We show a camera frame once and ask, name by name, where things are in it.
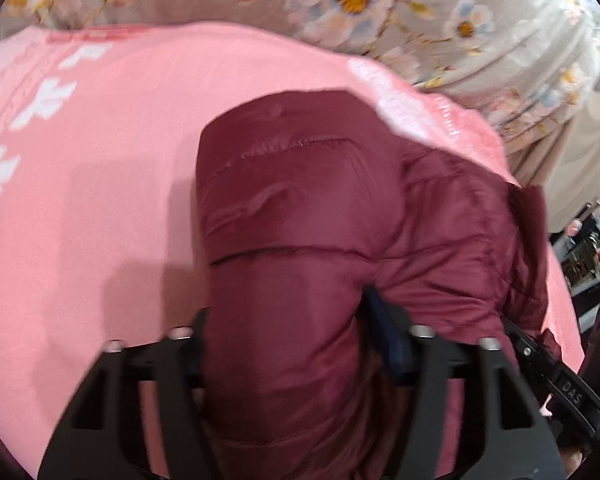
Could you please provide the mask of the pink fleece blanket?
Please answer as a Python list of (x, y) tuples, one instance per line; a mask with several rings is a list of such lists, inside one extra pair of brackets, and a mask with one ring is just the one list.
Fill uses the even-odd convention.
[[(396, 136), (521, 186), (477, 113), (362, 58), (220, 24), (22, 39), (0, 71), (0, 439), (36, 476), (108, 341), (150, 344), (209, 315), (196, 174), (215, 118), (344, 91)], [(149, 457), (163, 445), (154, 382), (140, 400)]]

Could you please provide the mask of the cluttered dark shelf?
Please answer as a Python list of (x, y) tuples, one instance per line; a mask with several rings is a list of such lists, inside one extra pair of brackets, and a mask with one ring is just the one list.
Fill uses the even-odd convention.
[(586, 344), (600, 310), (600, 195), (550, 238)]

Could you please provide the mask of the maroon puffer jacket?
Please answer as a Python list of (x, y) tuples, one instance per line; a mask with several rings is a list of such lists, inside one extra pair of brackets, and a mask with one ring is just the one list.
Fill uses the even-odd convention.
[(545, 204), (396, 136), (344, 91), (284, 92), (204, 128), (207, 427), (227, 479), (377, 479), (408, 394), (366, 341), (365, 287), (440, 336), (550, 351)]

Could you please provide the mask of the grey floral quilt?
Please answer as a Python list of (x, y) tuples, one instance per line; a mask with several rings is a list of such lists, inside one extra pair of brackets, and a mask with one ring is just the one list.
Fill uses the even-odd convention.
[(596, 0), (5, 0), (0, 40), (30, 25), (232, 22), (366, 55), (478, 110), (509, 151), (573, 118), (600, 79)]

